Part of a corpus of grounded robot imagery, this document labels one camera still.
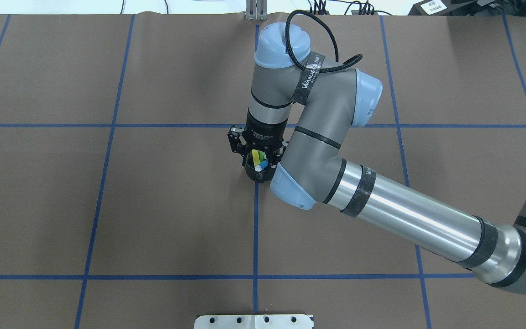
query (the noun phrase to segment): light blue cap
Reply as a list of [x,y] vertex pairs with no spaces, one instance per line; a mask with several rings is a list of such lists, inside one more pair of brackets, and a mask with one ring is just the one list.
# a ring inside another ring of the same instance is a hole
[[379,79],[357,70],[357,101],[354,106],[353,127],[364,127],[372,117],[383,92]]
[[[311,52],[310,36],[301,27],[290,24],[289,41],[299,62],[307,58]],[[285,50],[285,23],[273,23],[261,31],[255,63],[266,69],[282,69],[294,65]]]
[[284,202],[304,210],[311,209],[316,201],[288,174],[279,163],[273,180],[271,181],[271,192]]

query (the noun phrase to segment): sticker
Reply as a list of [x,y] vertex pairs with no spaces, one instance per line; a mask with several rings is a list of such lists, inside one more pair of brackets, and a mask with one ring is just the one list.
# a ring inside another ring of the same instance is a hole
[[422,4],[421,7],[426,11],[426,14],[431,15],[433,13],[441,12],[444,9],[447,9],[442,0],[432,0]]

